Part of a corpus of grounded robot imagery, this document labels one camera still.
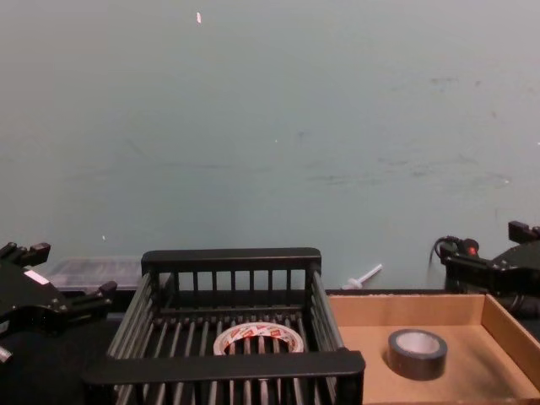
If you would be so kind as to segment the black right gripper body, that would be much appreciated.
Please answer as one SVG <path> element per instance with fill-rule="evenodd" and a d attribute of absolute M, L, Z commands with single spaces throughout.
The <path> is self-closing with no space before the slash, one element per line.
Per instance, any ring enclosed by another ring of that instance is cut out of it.
<path fill-rule="evenodd" d="M 514 246 L 490 263 L 498 293 L 539 296 L 539 242 Z"/>

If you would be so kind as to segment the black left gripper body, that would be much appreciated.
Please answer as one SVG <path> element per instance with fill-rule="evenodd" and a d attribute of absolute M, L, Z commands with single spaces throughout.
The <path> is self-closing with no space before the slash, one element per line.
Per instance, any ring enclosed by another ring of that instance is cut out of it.
<path fill-rule="evenodd" d="M 58 329 L 67 299 L 32 269 L 1 262 L 1 334 Z"/>

